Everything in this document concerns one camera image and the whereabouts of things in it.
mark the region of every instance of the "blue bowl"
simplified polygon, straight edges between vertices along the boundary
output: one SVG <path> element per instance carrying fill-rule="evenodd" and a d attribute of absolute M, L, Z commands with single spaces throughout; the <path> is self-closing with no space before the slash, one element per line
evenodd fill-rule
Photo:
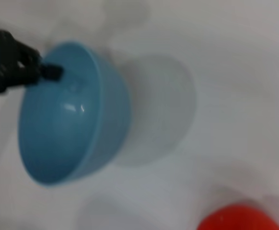
<path fill-rule="evenodd" d="M 60 82 L 41 80 L 26 89 L 19 120 L 23 163 L 37 182 L 81 178 L 109 162 L 130 125 L 130 100 L 121 76 L 75 42 L 44 58 L 63 66 Z"/>

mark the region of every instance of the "white surface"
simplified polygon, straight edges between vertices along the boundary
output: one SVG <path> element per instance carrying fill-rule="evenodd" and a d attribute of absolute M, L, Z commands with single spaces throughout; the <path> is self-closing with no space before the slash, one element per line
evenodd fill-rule
<path fill-rule="evenodd" d="M 112 163 L 46 189 L 19 157 L 23 92 L 0 97 L 0 230 L 193 230 L 240 200 L 279 222 L 279 0 L 0 0 L 0 27 L 93 46 L 135 110 Z"/>

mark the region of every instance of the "red bowl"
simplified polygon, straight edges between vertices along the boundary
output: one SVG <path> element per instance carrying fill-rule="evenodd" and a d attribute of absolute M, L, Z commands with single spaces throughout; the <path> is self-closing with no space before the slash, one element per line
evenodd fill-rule
<path fill-rule="evenodd" d="M 279 230 L 279 225 L 256 208 L 231 205 L 207 216 L 197 230 Z"/>

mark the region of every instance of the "bowl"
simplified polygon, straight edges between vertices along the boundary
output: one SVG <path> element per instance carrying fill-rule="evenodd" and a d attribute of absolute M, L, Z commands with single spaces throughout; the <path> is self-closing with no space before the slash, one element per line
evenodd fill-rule
<path fill-rule="evenodd" d="M 263 211 L 244 204 L 223 207 L 207 216 L 197 230 L 279 230 Z"/>
<path fill-rule="evenodd" d="M 43 61 L 61 65 L 64 74 L 27 87 L 18 140 L 30 176 L 55 185 L 105 166 L 123 144 L 131 109 L 119 73 L 84 45 L 63 43 Z"/>

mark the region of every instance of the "white background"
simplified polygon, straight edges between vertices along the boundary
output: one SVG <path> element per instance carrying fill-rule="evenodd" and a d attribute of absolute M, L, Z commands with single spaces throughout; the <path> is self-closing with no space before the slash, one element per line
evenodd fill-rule
<path fill-rule="evenodd" d="M 194 230 L 237 201 L 279 223 L 279 0 L 0 0 L 0 28 L 92 46 L 134 106 L 113 162 L 49 189 L 20 161 L 23 91 L 0 96 L 0 230 Z"/>

